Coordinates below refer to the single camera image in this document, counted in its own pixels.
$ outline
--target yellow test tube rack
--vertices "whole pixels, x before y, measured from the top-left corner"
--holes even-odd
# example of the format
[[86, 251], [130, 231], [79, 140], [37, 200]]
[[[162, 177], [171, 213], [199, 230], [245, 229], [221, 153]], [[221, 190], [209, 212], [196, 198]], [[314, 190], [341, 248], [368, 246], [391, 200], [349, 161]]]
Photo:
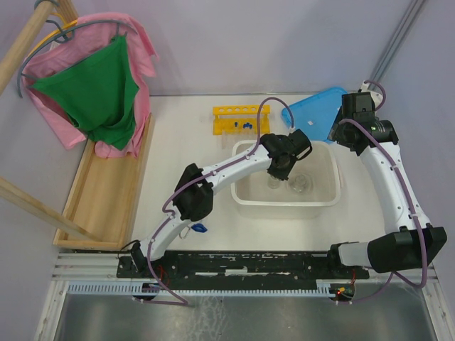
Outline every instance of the yellow test tube rack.
[[[230, 105], [213, 107], [213, 135], [257, 133], [257, 110], [259, 105]], [[261, 134], [270, 133], [270, 106], [264, 105], [259, 123]]]

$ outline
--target white wall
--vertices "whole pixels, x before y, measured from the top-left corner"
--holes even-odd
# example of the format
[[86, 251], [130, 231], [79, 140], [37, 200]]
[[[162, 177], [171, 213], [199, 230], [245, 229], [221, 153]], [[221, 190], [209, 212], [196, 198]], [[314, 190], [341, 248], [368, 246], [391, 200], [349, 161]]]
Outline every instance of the white wall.
[[[33, 1], [0, 10], [0, 59], [33, 11]], [[46, 25], [44, 31], [53, 28]], [[61, 212], [82, 147], [65, 151], [14, 81], [0, 96], [0, 176]], [[55, 229], [0, 199], [0, 333], [2, 340], [31, 340], [58, 250]]]
[[75, 0], [145, 26], [161, 57], [152, 94], [358, 89], [409, 2]]
[[434, 265], [455, 318], [454, 13], [452, 0], [428, 1], [383, 80], [388, 102], [379, 115], [395, 125], [420, 204], [447, 231]]

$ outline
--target clear glass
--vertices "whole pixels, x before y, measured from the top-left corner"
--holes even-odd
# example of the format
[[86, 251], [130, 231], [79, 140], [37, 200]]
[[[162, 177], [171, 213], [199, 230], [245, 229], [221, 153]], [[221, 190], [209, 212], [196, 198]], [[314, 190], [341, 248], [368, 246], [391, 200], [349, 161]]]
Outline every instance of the clear glass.
[[289, 188], [298, 194], [309, 193], [311, 191], [311, 179], [303, 173], [297, 173], [289, 179]]
[[269, 176], [269, 179], [267, 180], [268, 186], [273, 190], [276, 190], [281, 185], [281, 183], [282, 182], [280, 180], [273, 176]]

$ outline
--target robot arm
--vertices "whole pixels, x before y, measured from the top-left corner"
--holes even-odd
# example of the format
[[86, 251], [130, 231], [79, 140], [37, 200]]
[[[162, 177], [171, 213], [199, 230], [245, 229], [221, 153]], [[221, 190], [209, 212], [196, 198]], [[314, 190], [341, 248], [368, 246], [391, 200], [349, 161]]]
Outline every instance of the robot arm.
[[[391, 155], [395, 165], [382, 151], [367, 139], [358, 127], [343, 124], [350, 119], [361, 125]], [[384, 214], [386, 235], [371, 242], [349, 242], [332, 245], [329, 252], [335, 265], [367, 266], [378, 273], [417, 269], [422, 267], [420, 240], [413, 216], [423, 227], [427, 262], [430, 263], [447, 240], [443, 227], [433, 227], [422, 211], [403, 168], [398, 137], [389, 121], [378, 120], [375, 105], [369, 92], [343, 95], [340, 108], [329, 139], [350, 148], [360, 156], [373, 180]], [[311, 143], [303, 132], [296, 130], [288, 136], [265, 134], [251, 153], [251, 149], [213, 166], [198, 168], [189, 165], [178, 182], [176, 191], [191, 181], [173, 199], [173, 209], [163, 223], [146, 239], [132, 248], [132, 258], [138, 270], [146, 266], [149, 243], [152, 241], [150, 259], [160, 259], [169, 244], [191, 222], [206, 217], [212, 210], [213, 196], [225, 186], [257, 171], [267, 172], [280, 180], [287, 177], [294, 164], [311, 152]], [[412, 214], [406, 193], [394, 168], [400, 170], [403, 182], [414, 205]]]
[[259, 145], [251, 146], [246, 151], [213, 166], [198, 168], [191, 164], [183, 172], [176, 191], [196, 178], [205, 178], [194, 183], [177, 195], [173, 200], [172, 210], [167, 218], [140, 245], [132, 248], [132, 257], [138, 269], [144, 266], [142, 259], [148, 253], [152, 240], [150, 259], [160, 259], [169, 244], [191, 222], [206, 217], [212, 210], [213, 196], [224, 187], [245, 176], [258, 171], [280, 180], [287, 180], [291, 169], [297, 161], [311, 152], [311, 143], [299, 129], [288, 136], [265, 134]]
[[[378, 120], [374, 109], [369, 92], [344, 95], [329, 139], [355, 151], [367, 168], [380, 200], [386, 235], [371, 242], [333, 245], [332, 255], [342, 265], [367, 266], [378, 273], [421, 268], [420, 240], [413, 216], [423, 227], [428, 264], [446, 242], [446, 232], [443, 227], [433, 227], [424, 214], [404, 170], [393, 125], [389, 121]], [[358, 127], [342, 122], [344, 119], [361, 125], [390, 155], [391, 160]], [[405, 186], [401, 184], [395, 168]], [[415, 213], [408, 205], [403, 187], [409, 193]]]

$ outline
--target wooden tray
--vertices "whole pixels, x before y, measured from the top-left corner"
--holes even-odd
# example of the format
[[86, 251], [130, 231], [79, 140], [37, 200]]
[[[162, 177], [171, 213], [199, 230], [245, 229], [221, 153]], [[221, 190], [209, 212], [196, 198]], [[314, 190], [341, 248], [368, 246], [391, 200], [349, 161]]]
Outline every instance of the wooden tray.
[[54, 245], [67, 249], [119, 250], [131, 237], [141, 194], [154, 119], [144, 129], [138, 159], [99, 158], [88, 141], [63, 216], [93, 233], [101, 242], [81, 240], [58, 229]]

